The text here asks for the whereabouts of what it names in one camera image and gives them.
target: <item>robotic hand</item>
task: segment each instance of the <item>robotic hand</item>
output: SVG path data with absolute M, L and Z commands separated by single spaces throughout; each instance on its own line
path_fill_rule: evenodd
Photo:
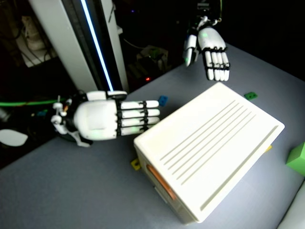
M 68 99 L 65 106 L 59 98 L 51 122 L 61 135 L 69 134 L 77 145 L 89 147 L 88 140 L 142 133 L 160 121 L 158 101 L 123 102 L 126 96 L 122 91 L 95 91 Z
M 193 28 L 188 37 L 185 49 L 185 64 L 189 66 L 197 61 L 198 45 L 203 54 L 207 77 L 209 80 L 227 81 L 229 79 L 230 63 L 226 54 L 226 45 L 219 33 L 212 28 L 221 20 L 201 18 L 197 28 Z

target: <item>white plastic storage box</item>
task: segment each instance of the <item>white plastic storage box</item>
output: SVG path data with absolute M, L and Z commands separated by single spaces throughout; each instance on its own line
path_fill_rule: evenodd
M 217 83 L 134 140 L 143 171 L 183 223 L 203 222 L 284 129 Z

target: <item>led light strip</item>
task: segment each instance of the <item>led light strip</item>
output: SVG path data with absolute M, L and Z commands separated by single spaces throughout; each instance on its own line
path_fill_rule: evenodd
M 91 32 L 91 35 L 93 37 L 95 48 L 96 48 L 97 53 L 99 55 L 100 62 L 102 64 L 102 67 L 103 67 L 103 70 L 104 70 L 104 73 L 105 73 L 105 76 L 106 76 L 106 80 L 107 80 L 109 89 L 110 89 L 110 91 L 113 92 L 113 87 L 112 87 L 112 84 L 111 84 L 111 81 L 110 81 L 110 78 L 109 78 L 109 74 L 108 74 L 108 71 L 107 71 L 107 68 L 106 68 L 106 65 L 105 65 L 105 62 L 104 62 L 104 58 L 103 58 L 103 55 L 102 55 L 102 52 L 101 52 L 100 45 L 99 45 L 99 43 L 97 41 L 97 37 L 96 37 L 95 31 L 94 31 L 94 28 L 93 28 L 93 24 L 92 24 L 92 21 L 91 21 L 91 18 L 90 18 L 90 14 L 89 14 L 89 11 L 88 11 L 86 0 L 81 0 L 81 5 L 82 5 L 82 8 L 84 9 L 84 12 L 85 12 L 85 15 L 86 15 L 86 19 L 87 19 L 87 22 L 88 22 L 88 25 L 89 25 L 89 28 L 90 28 L 90 32 Z

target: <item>yellow block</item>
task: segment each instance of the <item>yellow block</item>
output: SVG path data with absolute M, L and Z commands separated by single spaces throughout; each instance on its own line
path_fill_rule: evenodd
M 272 146 L 269 146 L 265 152 L 269 151 L 272 148 Z
M 138 158 L 134 159 L 130 164 L 134 168 L 135 171 L 138 171 L 141 168 Z

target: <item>table surface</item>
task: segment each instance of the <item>table surface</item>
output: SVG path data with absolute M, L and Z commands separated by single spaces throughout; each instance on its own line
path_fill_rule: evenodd
M 275 229 L 304 178 L 285 165 L 305 140 L 305 82 L 229 45 L 231 73 L 225 82 L 285 124 L 285 129 L 229 195 L 201 224 L 202 229 Z M 212 86 L 201 58 L 180 66 L 128 96 L 169 97 L 168 116 Z M 95 142 L 90 148 L 55 138 L 0 171 L 1 229 L 183 229 L 175 214 L 130 161 L 135 136 Z

